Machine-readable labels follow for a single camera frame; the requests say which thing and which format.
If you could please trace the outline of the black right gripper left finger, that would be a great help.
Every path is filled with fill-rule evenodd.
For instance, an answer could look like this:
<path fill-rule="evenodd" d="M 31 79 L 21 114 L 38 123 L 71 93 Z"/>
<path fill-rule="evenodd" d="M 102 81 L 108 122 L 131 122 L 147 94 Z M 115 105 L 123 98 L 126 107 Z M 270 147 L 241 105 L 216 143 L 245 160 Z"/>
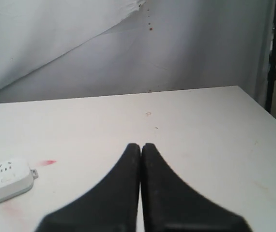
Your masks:
<path fill-rule="evenodd" d="M 140 185 L 140 147 L 128 144 L 110 172 L 91 190 L 45 216 L 38 232 L 134 232 Z"/>

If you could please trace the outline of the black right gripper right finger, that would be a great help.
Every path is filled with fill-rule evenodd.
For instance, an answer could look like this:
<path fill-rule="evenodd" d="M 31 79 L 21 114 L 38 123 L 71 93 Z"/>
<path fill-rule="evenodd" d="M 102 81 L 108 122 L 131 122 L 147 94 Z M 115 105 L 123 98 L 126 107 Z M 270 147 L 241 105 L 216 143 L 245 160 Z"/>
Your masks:
<path fill-rule="evenodd" d="M 141 196 L 147 232 L 249 232 L 246 220 L 187 185 L 156 146 L 141 153 Z"/>

